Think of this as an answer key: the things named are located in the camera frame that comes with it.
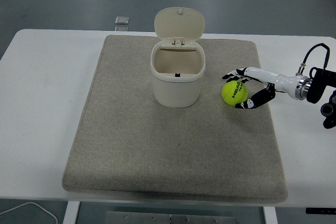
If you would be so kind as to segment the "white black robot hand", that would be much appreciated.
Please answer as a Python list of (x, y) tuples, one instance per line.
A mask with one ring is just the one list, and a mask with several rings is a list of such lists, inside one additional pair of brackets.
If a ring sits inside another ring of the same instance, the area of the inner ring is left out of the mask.
[(301, 96), (302, 85), (300, 84), (300, 76), (286, 77), (260, 68), (247, 67), (233, 70), (224, 75), (223, 79), (227, 82), (241, 81), (242, 83), (255, 80), (266, 86), (246, 101), (236, 104), (235, 107), (239, 109), (258, 108), (275, 98), (276, 92), (287, 93), (293, 99), (303, 100)]

